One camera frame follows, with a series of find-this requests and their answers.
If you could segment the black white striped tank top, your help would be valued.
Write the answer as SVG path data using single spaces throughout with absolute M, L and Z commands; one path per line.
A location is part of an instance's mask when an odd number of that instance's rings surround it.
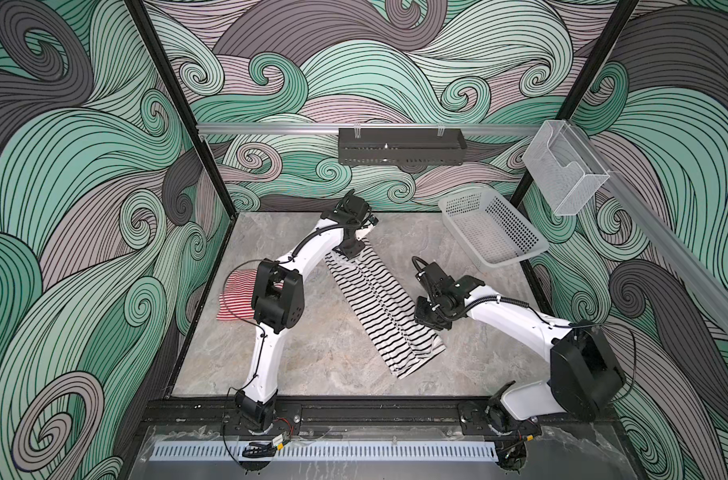
M 353 259 L 324 257 L 337 286 L 385 365 L 405 378 L 446 350 L 436 331 L 415 320 L 415 301 L 369 242 Z

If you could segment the clear plastic wall bin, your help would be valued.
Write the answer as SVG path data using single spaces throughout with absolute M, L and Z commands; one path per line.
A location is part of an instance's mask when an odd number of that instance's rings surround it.
M 576 216 L 609 179 L 589 137 L 566 120 L 545 121 L 523 162 L 555 216 Z

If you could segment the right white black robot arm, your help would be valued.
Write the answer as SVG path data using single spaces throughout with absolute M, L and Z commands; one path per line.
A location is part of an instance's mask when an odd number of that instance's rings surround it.
M 412 264 L 426 292 L 416 301 L 417 323 L 442 331 L 471 319 L 496 328 L 549 365 L 546 379 L 519 387 L 510 382 L 492 396 L 487 416 L 494 429 L 508 432 L 552 414 L 592 422 L 624 386 L 625 373 L 600 326 L 546 315 L 480 279 L 455 279 L 437 263 L 417 256 Z

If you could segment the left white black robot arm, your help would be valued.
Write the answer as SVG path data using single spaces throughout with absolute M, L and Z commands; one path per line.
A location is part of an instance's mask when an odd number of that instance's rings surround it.
M 305 309 L 304 277 L 332 252 L 356 257 L 377 223 L 369 203 L 351 189 L 291 251 L 259 262 L 250 303 L 255 345 L 246 383 L 235 393 L 236 409 L 251 428 L 265 431 L 273 422 L 288 331 Z

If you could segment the aluminium wall rail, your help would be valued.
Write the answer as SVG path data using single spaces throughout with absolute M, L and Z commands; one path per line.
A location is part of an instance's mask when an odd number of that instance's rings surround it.
M 341 129 L 352 129 L 357 134 L 366 129 L 427 129 L 442 134 L 447 129 L 459 129 L 469 136 L 530 136 L 540 125 L 527 124 L 377 124 L 377 123 L 291 123 L 291 122 L 212 122 L 198 123 L 201 135 L 333 135 Z

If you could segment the red white striped tank top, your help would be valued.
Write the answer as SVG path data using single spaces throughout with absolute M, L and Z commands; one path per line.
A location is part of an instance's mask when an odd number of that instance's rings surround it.
M 219 309 L 216 319 L 220 322 L 252 320 L 254 310 L 251 306 L 255 269 L 234 270 L 231 272 L 219 295 Z

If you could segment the white plastic laundry basket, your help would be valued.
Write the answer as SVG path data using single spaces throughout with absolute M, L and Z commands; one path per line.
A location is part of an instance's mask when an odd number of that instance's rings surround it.
M 493 188 L 454 193 L 438 206 L 444 226 L 481 271 L 517 264 L 549 249 L 544 235 Z

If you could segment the black wall mounted tray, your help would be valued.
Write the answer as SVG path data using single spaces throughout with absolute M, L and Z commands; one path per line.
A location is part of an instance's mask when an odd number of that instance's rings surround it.
M 366 129 L 357 134 L 341 129 L 338 160 L 343 165 L 441 166 L 460 165 L 468 145 L 459 129 L 436 134 L 427 129 Z

